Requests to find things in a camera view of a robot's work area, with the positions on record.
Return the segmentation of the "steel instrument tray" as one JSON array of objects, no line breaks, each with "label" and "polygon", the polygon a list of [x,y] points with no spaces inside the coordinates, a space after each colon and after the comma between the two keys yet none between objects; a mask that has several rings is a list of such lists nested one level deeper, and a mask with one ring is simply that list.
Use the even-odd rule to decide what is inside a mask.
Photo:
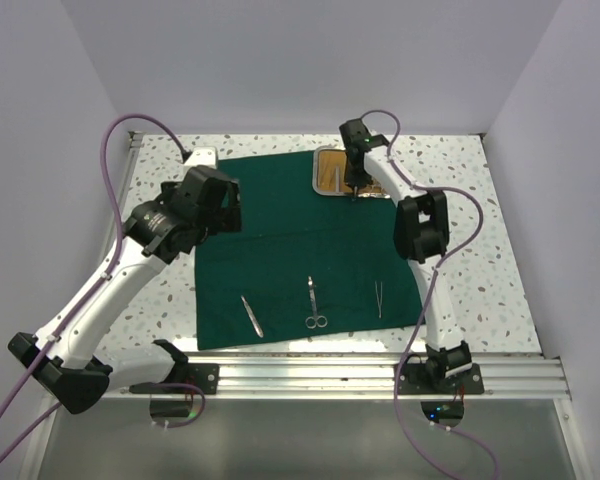
[{"label": "steel instrument tray", "polygon": [[320,147],[313,152],[312,188],[316,194],[325,197],[390,198],[374,177],[350,165],[344,150],[333,147]]}]

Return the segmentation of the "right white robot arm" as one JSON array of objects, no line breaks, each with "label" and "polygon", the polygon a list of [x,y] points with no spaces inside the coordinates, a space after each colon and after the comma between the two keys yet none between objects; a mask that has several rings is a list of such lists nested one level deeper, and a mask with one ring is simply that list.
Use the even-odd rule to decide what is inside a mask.
[{"label": "right white robot arm", "polygon": [[371,133],[362,119],[344,122],[339,132],[346,155],[345,184],[357,193],[375,180],[396,207],[393,243],[416,280],[426,324],[422,376],[434,391],[448,392],[470,372],[473,362],[439,273],[438,262],[447,254],[450,240],[446,195],[418,187],[387,156],[389,140]]}]

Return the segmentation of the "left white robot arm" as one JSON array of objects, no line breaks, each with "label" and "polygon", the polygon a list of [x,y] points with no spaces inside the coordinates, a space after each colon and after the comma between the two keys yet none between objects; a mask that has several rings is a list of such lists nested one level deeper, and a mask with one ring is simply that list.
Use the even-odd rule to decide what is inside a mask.
[{"label": "left white robot arm", "polygon": [[79,293],[36,333],[16,334],[9,351],[72,414],[123,387],[181,390],[188,359],[169,341],[109,353],[97,347],[131,300],[179,255],[212,235],[240,229],[238,181],[209,166],[189,168],[183,180],[162,183],[155,199],[132,210]]}]

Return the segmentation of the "steel surgical scissors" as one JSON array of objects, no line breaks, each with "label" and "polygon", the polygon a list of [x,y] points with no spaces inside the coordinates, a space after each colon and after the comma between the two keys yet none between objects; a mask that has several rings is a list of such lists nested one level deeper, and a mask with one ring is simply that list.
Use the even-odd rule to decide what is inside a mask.
[{"label": "steel surgical scissors", "polygon": [[324,315],[321,315],[318,312],[315,284],[311,276],[308,277],[308,293],[311,306],[311,314],[305,319],[305,326],[311,330],[317,328],[325,328],[328,325],[328,320]]}]

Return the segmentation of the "green surgical drape cloth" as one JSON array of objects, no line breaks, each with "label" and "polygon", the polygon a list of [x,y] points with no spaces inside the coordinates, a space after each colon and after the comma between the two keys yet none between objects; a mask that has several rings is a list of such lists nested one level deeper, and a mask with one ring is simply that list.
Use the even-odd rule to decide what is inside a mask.
[{"label": "green surgical drape cloth", "polygon": [[[391,200],[325,197],[312,188],[310,152],[222,160],[240,187],[239,232],[195,250],[196,332],[201,350],[409,327],[421,300],[393,244]],[[308,329],[308,277],[325,328]],[[378,318],[375,282],[383,282]],[[249,302],[264,337],[244,309]]]}]

